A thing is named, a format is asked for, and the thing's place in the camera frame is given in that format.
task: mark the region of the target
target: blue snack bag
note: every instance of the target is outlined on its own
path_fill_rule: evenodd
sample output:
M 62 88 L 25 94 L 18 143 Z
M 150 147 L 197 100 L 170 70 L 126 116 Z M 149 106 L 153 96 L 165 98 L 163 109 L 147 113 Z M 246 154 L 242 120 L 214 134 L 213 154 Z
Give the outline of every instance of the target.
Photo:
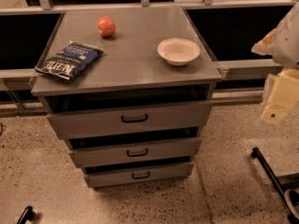
M 64 80 L 75 79 L 103 53 L 103 49 L 73 41 L 53 57 L 47 59 L 41 67 L 36 67 L 36 71 Z

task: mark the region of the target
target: speckled floor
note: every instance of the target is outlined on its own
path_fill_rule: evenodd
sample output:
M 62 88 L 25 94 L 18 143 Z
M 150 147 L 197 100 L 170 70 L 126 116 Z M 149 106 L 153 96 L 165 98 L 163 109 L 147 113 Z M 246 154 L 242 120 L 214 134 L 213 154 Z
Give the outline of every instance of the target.
M 31 204 L 33 223 L 288 223 L 262 166 L 259 147 L 277 175 L 297 173 L 299 108 L 281 127 L 257 125 L 259 105 L 215 106 L 186 179 L 88 189 L 63 141 L 44 116 L 0 118 L 1 223 Z

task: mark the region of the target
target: apple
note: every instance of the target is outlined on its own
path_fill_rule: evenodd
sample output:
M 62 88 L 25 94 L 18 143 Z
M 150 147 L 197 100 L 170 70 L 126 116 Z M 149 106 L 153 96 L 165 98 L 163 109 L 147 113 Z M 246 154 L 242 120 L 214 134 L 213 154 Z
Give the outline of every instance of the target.
M 112 36 L 115 33 L 115 22 L 109 16 L 103 16 L 96 22 L 98 32 L 103 37 Z

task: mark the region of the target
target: white bowl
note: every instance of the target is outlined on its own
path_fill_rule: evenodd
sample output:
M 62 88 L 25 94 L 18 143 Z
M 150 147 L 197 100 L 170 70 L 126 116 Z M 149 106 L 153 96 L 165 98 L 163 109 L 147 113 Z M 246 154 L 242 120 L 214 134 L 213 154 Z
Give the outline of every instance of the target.
M 157 48 L 158 53 L 174 66 L 182 66 L 196 59 L 200 54 L 200 49 L 194 42 L 181 39 L 170 38 L 161 42 Z

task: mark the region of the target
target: gray cabinet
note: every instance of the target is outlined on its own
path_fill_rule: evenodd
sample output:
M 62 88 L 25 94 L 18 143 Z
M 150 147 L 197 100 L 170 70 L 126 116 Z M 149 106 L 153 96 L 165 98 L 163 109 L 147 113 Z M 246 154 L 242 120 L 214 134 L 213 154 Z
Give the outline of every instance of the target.
M 90 28 L 104 12 L 113 14 L 120 27 L 110 39 Z M 74 11 L 64 18 L 48 56 L 74 35 L 87 44 L 105 45 L 106 55 L 69 83 L 36 75 L 32 93 L 47 109 L 50 125 L 69 147 L 88 187 L 189 175 L 221 76 L 183 9 Z M 81 29 L 71 21 L 80 22 Z M 138 46 L 139 36 L 150 32 Z M 156 51 L 168 37 L 195 41 L 200 58 L 172 67 Z

